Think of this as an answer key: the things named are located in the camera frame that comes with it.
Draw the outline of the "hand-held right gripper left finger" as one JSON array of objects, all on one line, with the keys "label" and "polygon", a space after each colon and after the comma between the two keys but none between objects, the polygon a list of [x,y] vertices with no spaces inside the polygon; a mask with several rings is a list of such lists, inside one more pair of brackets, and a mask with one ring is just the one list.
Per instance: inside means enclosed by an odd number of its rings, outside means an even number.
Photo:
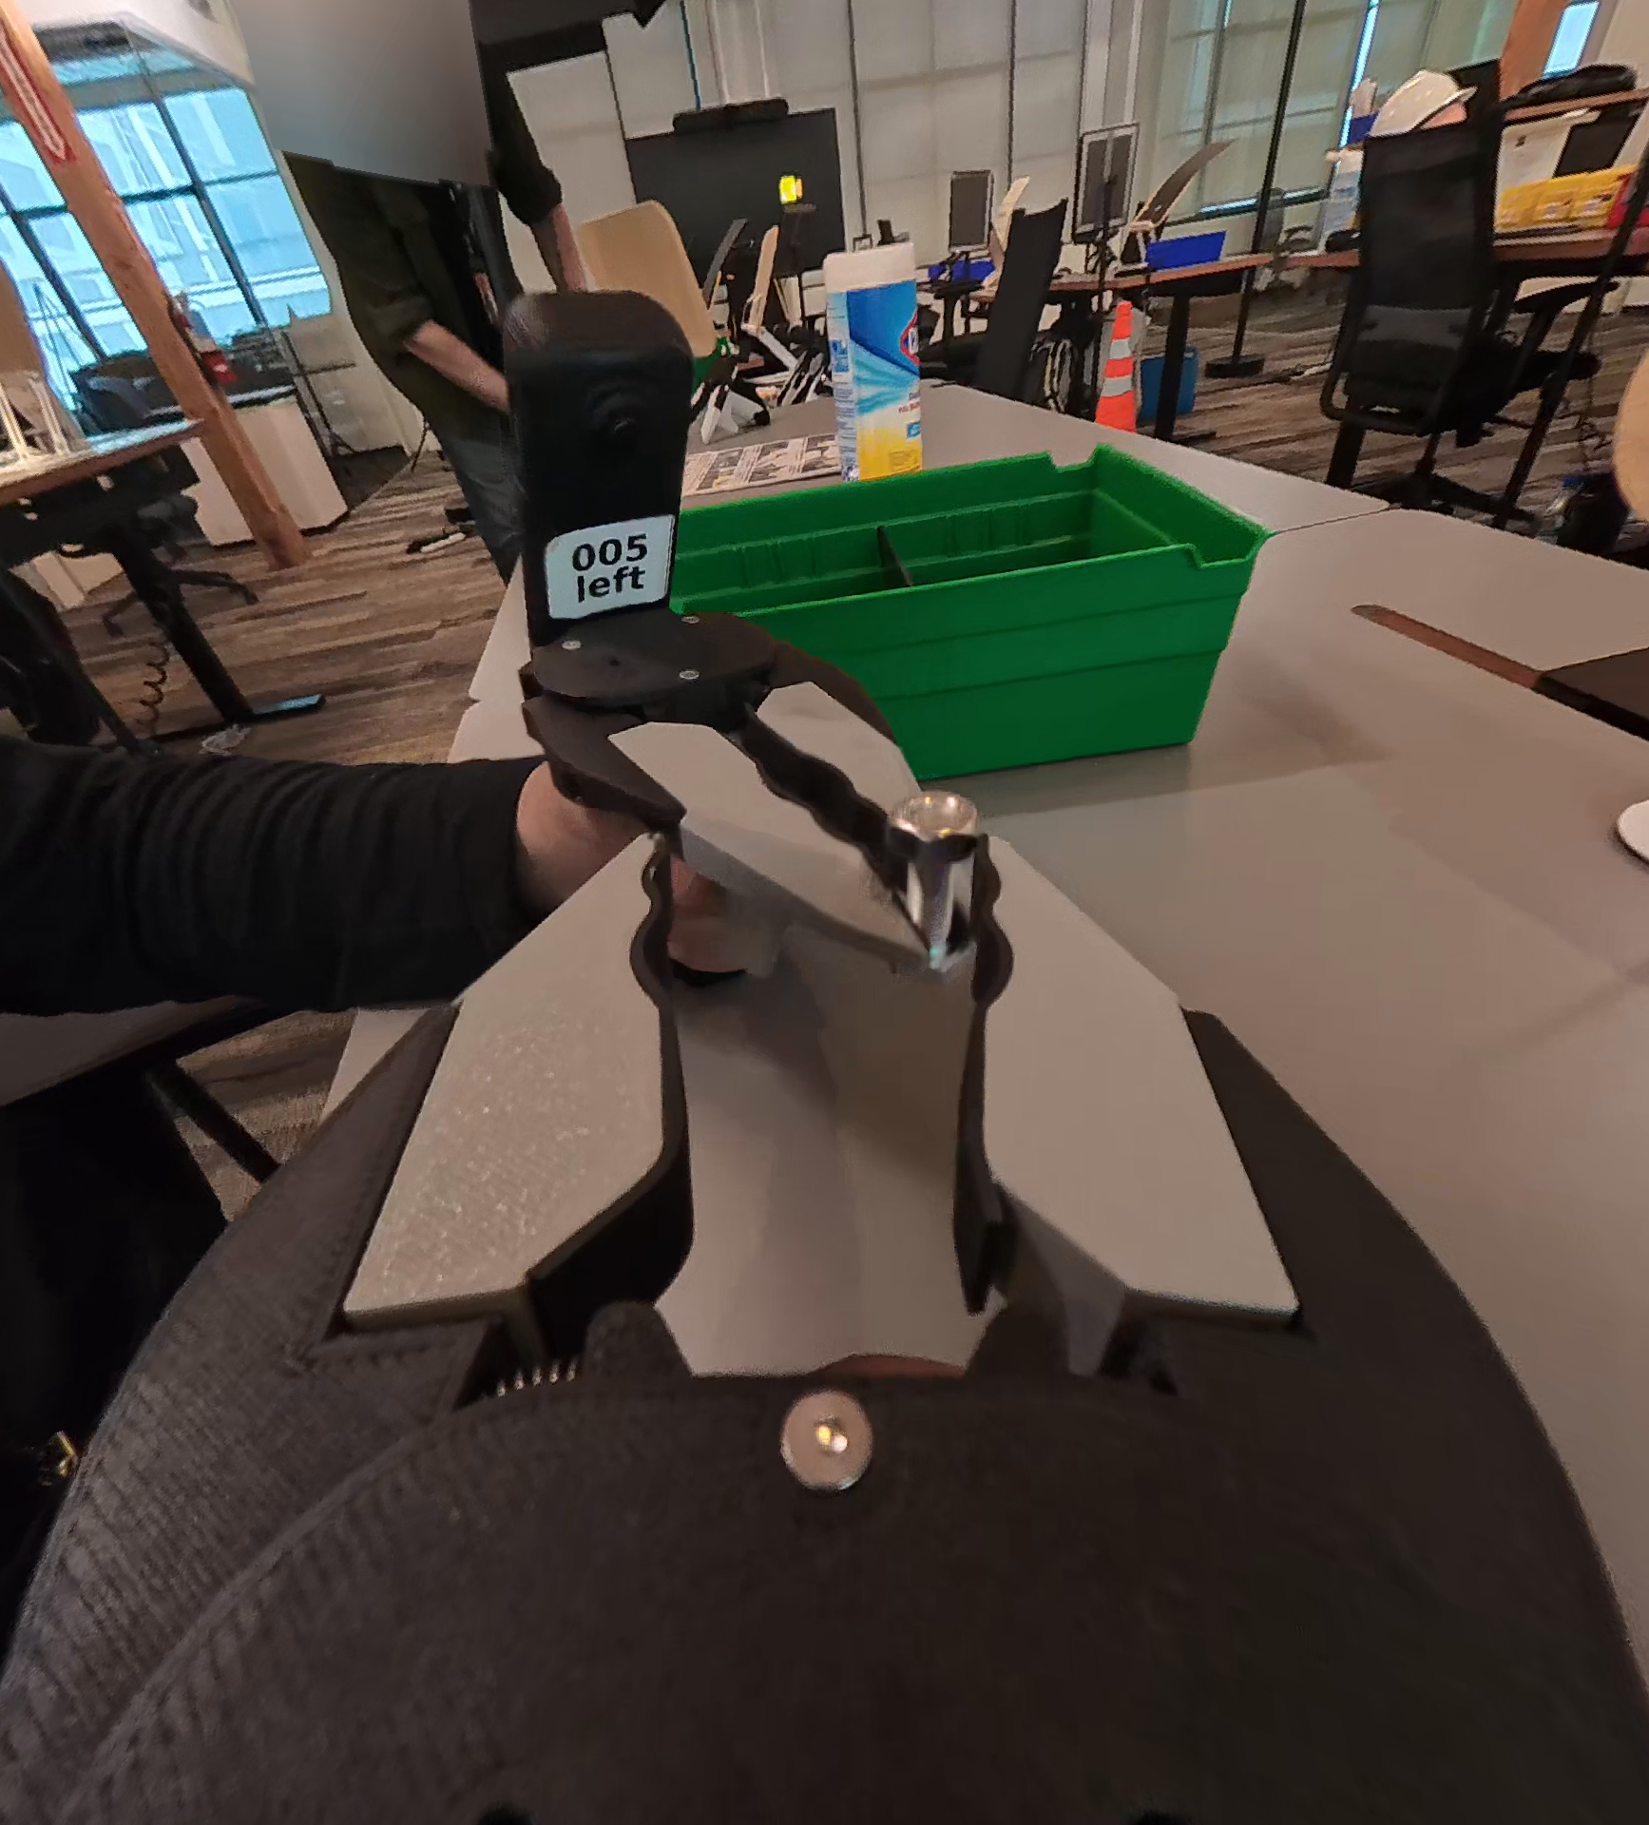
[{"label": "hand-held right gripper left finger", "polygon": [[671,1289],[696,1229],[673,914],[671,849],[639,839],[461,997],[352,1330],[585,1334]]}]

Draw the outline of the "silver hex bolt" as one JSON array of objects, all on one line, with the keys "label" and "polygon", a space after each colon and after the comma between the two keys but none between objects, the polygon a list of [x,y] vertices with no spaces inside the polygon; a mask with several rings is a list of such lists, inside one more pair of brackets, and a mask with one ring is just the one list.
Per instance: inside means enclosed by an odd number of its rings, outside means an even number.
[{"label": "silver hex bolt", "polygon": [[976,805],[946,789],[916,791],[887,819],[885,847],[897,873],[897,896],[936,974],[950,972],[970,942],[984,837]]}]

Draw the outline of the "green plastic bin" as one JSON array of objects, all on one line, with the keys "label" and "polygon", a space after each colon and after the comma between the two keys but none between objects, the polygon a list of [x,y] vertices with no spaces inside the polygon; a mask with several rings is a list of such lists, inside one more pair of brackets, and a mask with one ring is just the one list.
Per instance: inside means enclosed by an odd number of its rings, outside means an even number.
[{"label": "green plastic bin", "polygon": [[690,508],[675,605],[837,666],[952,779],[1188,746],[1267,540],[1101,445]]}]

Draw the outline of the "person's left forearm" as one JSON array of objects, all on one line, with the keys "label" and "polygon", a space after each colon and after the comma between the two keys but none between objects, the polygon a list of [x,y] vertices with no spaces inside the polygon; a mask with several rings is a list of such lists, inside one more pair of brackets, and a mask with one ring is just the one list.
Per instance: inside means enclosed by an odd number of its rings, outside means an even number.
[{"label": "person's left forearm", "polygon": [[0,1013],[449,999],[552,910],[518,827],[534,770],[0,736]]}]

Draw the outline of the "person's left hand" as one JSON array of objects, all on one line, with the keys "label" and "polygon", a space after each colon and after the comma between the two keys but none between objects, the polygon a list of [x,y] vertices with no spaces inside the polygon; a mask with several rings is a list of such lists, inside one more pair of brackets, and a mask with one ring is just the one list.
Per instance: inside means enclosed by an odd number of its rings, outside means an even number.
[{"label": "person's left hand", "polygon": [[[534,912],[558,910],[647,833],[627,815],[566,797],[550,768],[534,768],[516,809],[516,877],[524,904]],[[673,962],[700,976],[746,972],[746,942],[730,924],[722,886],[679,857],[673,880]]]}]

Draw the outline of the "printed paper sheet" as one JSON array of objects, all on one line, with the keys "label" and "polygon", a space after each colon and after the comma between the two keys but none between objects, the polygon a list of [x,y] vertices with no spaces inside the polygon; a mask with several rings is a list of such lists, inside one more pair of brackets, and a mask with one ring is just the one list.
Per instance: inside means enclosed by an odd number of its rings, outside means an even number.
[{"label": "printed paper sheet", "polygon": [[833,433],[758,441],[730,449],[706,447],[687,460],[683,498],[692,502],[728,492],[754,492],[839,476],[841,456]]}]

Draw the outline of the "tan wooden chair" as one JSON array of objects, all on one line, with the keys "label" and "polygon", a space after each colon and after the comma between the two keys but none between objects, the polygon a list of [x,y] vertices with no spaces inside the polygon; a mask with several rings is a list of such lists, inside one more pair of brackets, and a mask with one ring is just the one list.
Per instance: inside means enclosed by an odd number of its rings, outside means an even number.
[{"label": "tan wooden chair", "polygon": [[712,363],[720,332],[671,211],[643,201],[577,227],[595,290],[639,292],[665,308],[688,338],[696,365]]}]

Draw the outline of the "wipes canister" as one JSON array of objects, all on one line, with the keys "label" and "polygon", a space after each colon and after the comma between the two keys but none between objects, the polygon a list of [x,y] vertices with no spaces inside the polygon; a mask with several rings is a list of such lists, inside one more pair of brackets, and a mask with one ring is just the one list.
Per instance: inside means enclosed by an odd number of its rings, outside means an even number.
[{"label": "wipes canister", "polygon": [[847,482],[926,468],[918,264],[910,240],[823,266],[837,449]]}]

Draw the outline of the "black display screen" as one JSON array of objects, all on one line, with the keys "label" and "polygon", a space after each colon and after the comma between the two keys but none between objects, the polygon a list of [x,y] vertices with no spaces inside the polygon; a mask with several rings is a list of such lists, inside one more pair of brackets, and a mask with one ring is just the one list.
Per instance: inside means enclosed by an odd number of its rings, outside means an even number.
[{"label": "black display screen", "polygon": [[661,203],[694,270],[714,262],[732,223],[762,240],[782,229],[803,272],[851,248],[837,112],[744,104],[679,116],[675,129],[625,141],[637,201]]}]

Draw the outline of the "black office chair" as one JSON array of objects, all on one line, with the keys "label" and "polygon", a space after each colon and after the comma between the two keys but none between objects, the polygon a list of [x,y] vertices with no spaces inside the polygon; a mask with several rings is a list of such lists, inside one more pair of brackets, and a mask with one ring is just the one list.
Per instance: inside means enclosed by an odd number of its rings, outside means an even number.
[{"label": "black office chair", "polygon": [[1594,377],[1594,353],[1545,347],[1590,286],[1517,304],[1521,282],[1497,264],[1501,112],[1473,114],[1471,100],[1459,94],[1452,126],[1374,131],[1364,143],[1358,270],[1321,391],[1321,411],[1339,427],[1327,482],[1352,486],[1364,439],[1394,435],[1416,441],[1422,456],[1372,494],[1533,532],[1539,518],[1521,508],[1519,484],[1505,496],[1456,484],[1438,472],[1438,449],[1481,443],[1523,395],[1551,405],[1572,377]]},{"label": "black office chair", "polygon": [[964,385],[998,399],[1027,399],[1041,314],[1065,248],[1069,203],[1019,213],[984,332],[952,336],[922,353],[922,379]]}]

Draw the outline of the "orange traffic cone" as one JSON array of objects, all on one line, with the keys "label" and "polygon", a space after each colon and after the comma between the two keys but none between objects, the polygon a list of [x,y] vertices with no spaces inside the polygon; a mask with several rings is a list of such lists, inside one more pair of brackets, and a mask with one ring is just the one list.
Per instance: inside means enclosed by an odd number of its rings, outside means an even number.
[{"label": "orange traffic cone", "polygon": [[1142,347],[1140,318],[1132,298],[1117,304],[1111,332],[1101,345],[1101,373],[1097,377],[1093,421],[1099,427],[1123,433],[1138,429],[1138,355]]}]

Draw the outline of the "wooden office desk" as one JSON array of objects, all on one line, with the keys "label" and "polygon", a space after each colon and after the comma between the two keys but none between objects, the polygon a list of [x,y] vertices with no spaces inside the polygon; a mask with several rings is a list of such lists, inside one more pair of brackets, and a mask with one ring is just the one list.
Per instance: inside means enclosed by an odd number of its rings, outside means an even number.
[{"label": "wooden office desk", "polygon": [[[1616,233],[1612,231],[1507,236],[1497,240],[1495,260],[1499,268],[1517,268],[1531,278],[1576,280],[1604,268],[1614,242]],[[1622,248],[1620,262],[1612,266],[1612,278],[1649,278],[1649,223],[1636,225]],[[1360,246],[1279,254],[1273,266],[1277,272],[1352,272],[1360,266]]]},{"label": "wooden office desk", "polygon": [[[165,742],[233,746],[256,726],[312,716],[326,696],[254,702],[209,645],[185,597],[185,583],[231,585],[213,573],[177,573],[161,559],[147,518],[195,480],[185,449],[197,425],[163,423],[102,435],[80,449],[0,462],[0,710],[42,740],[92,746],[110,736],[128,750],[151,750],[165,674],[177,659],[209,702],[211,718],[173,726]],[[155,629],[151,698],[137,726],[122,718],[86,672],[60,611],[21,573],[46,556],[106,556],[126,575]]]}]

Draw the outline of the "white hard hat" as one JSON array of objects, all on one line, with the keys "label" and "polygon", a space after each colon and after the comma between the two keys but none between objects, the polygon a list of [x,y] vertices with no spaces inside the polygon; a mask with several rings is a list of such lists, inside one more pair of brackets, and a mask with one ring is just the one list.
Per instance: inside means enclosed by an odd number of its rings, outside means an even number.
[{"label": "white hard hat", "polygon": [[1364,145],[1420,129],[1457,126],[1469,116],[1477,84],[1424,70],[1398,86],[1376,112]]}]

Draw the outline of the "yellow plastic bin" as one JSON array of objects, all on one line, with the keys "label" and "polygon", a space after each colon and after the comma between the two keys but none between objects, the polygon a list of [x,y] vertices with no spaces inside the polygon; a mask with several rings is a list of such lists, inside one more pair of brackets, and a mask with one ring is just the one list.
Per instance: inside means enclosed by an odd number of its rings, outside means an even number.
[{"label": "yellow plastic bin", "polygon": [[1636,167],[1553,175],[1497,197],[1497,238],[1602,233],[1616,219]]}]

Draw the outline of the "slanted wooden post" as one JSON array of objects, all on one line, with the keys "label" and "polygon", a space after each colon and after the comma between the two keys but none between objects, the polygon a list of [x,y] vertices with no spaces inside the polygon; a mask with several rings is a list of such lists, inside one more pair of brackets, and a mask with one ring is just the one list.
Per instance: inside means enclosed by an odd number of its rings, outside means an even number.
[{"label": "slanted wooden post", "polygon": [[266,474],[243,423],[213,383],[171,294],[108,177],[70,96],[30,22],[0,3],[0,96],[25,127],[153,363],[274,567],[308,561],[306,540]]}]

